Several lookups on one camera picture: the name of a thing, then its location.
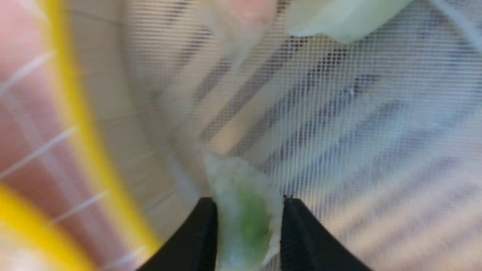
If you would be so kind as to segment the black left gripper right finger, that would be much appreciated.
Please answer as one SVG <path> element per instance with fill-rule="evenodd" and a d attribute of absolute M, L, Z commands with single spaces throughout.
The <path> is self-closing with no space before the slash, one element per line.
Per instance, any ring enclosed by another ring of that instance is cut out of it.
<path fill-rule="evenodd" d="M 284 199 L 279 256 L 282 271 L 370 271 L 298 198 Z"/>

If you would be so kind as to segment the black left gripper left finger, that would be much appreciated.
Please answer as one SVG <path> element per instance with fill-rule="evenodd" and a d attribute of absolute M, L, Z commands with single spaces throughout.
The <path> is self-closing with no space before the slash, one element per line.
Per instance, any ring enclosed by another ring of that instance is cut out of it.
<path fill-rule="evenodd" d="M 214 271 L 218 212 L 211 197 L 202 197 L 178 230 L 139 271 Z"/>

